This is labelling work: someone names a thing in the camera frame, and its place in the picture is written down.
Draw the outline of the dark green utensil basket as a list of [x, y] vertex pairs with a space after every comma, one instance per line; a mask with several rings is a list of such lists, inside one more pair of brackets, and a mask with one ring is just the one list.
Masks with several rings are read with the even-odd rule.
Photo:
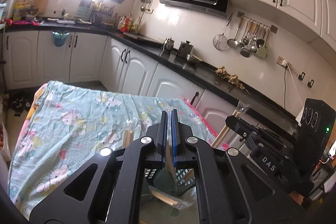
[[181, 197], [188, 190], [195, 187], [195, 179], [192, 177], [188, 181], [184, 179], [189, 169], [178, 169], [171, 175], [166, 168], [164, 169], [146, 169], [145, 178], [150, 186], [161, 192], [172, 196]]

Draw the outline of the chopsticks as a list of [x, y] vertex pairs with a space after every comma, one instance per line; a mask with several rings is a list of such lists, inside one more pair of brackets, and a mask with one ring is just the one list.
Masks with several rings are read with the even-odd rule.
[[134, 140], [134, 120], [127, 119], [123, 128], [122, 148], [126, 148]]
[[[168, 172], [171, 175], [173, 175], [176, 173], [178, 169], [183, 169], [183, 168], [178, 168], [177, 165], [173, 165], [172, 142], [171, 142], [171, 111], [167, 113], [166, 162], [165, 162], [165, 166], [163, 166], [163, 169], [166, 168]], [[188, 181], [192, 177], [195, 178], [194, 170], [189, 168], [189, 171], [187, 172], [187, 174], [184, 175], [184, 179]], [[195, 187], [188, 190], [183, 196], [176, 197], [176, 196], [172, 196], [170, 194], [161, 192], [160, 190], [149, 185], [149, 191], [153, 197], [165, 203], [166, 205], [171, 206], [173, 209], [176, 209], [176, 210], [185, 210], [194, 204], [195, 202], [194, 193], [191, 194], [191, 198], [185, 197], [189, 194], [189, 192], [193, 192], [194, 188]]]
[[232, 115], [226, 118], [226, 124], [224, 125], [224, 127], [222, 128], [218, 136], [215, 138], [215, 140], [213, 141], [211, 147], [219, 148], [223, 144], [224, 138], [226, 137], [226, 135], [229, 133], [230, 130], [235, 128], [241, 116], [244, 115], [249, 108], [250, 108], [250, 104], [243, 103], [242, 101], [238, 102], [238, 105], [236, 106]]

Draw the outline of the black kitchen countertop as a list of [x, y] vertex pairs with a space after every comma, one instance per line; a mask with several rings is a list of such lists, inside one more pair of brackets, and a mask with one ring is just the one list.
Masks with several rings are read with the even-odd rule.
[[43, 23], [40, 25], [14, 24], [8, 26], [6, 31], [73, 31], [84, 34], [108, 36], [155, 59], [175, 73], [209, 90], [233, 105], [238, 103], [239, 100], [249, 103], [251, 108], [247, 111], [247, 114], [273, 131], [278, 130], [280, 134], [287, 132], [293, 136], [298, 134], [299, 125], [298, 122], [295, 121], [295, 117], [256, 89], [245, 84], [244, 86], [247, 88], [247, 91], [244, 92], [216, 77], [216, 67], [204, 61], [198, 65], [188, 65], [185, 59], [176, 56], [176, 50], [173, 50], [169, 54], [163, 53], [163, 51], [161, 51], [161, 45], [158, 42], [136, 40], [115, 30], [107, 31], [97, 27], [62, 25], [58, 23]]

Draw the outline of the black tracker box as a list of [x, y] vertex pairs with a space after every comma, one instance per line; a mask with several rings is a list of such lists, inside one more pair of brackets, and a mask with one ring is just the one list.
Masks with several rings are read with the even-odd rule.
[[301, 176], [309, 176], [318, 164], [335, 122], [335, 110], [322, 100], [305, 101], [301, 128], [293, 147], [293, 161]]

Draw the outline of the steel bowl on counter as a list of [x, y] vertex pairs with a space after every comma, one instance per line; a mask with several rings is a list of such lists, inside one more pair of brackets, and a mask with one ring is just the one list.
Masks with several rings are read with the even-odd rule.
[[190, 64], [199, 64], [202, 62], [202, 60], [200, 58], [198, 58], [195, 55], [192, 54], [187, 54], [186, 56], [186, 60], [190, 63]]

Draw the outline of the black coffee pot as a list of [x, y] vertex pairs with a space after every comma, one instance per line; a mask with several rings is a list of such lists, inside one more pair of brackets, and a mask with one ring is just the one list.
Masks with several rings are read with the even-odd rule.
[[180, 46], [177, 50], [176, 55], [181, 58], [187, 58], [187, 55], [189, 55], [193, 50], [193, 45], [189, 41], [181, 42]]

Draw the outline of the small steel kettle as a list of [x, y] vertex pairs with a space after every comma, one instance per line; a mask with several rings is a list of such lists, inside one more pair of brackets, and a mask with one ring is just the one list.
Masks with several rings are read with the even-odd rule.
[[174, 40], [172, 38], [166, 38], [163, 42], [163, 51], [171, 52], [174, 48]]

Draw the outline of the cartoon print tablecloth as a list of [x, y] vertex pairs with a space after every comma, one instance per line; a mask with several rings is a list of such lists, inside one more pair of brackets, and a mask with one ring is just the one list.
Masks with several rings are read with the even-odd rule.
[[91, 90], [59, 81], [42, 85], [22, 126], [9, 170], [8, 193], [28, 217], [32, 209], [103, 147], [122, 147], [127, 119], [134, 120], [134, 139], [176, 109], [180, 122], [195, 136], [213, 136], [178, 98], [134, 96]]

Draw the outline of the steel ladle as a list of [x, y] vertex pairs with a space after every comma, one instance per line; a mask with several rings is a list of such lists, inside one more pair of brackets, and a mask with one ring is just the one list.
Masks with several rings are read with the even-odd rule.
[[240, 27], [242, 26], [243, 20], [244, 20], [244, 16], [241, 16], [240, 20], [239, 20], [239, 24], [236, 28], [234, 37], [227, 40], [227, 45], [230, 48], [236, 48], [238, 46], [237, 36], [238, 36], [239, 30], [240, 30]]

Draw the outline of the red bottle on counter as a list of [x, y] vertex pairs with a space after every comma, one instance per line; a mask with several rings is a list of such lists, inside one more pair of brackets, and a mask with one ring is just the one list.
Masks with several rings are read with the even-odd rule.
[[132, 15], [129, 14], [128, 16], [125, 17], [123, 21], [121, 32], [130, 32], [132, 25], [133, 25]]

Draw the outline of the blue hanging bin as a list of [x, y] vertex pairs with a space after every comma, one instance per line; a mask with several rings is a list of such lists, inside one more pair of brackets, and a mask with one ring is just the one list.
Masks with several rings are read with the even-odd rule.
[[67, 36], [70, 34], [69, 32], [52, 32], [53, 34], [53, 42], [56, 47], [62, 47], [67, 39]]

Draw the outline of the white lower cabinets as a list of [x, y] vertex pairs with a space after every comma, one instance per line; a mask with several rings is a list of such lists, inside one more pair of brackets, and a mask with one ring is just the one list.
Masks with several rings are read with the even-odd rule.
[[69, 32], [62, 47], [53, 31], [7, 32], [3, 38], [5, 78], [10, 90], [50, 80], [100, 82], [112, 92], [186, 99], [219, 131], [231, 104], [155, 59], [105, 35]]

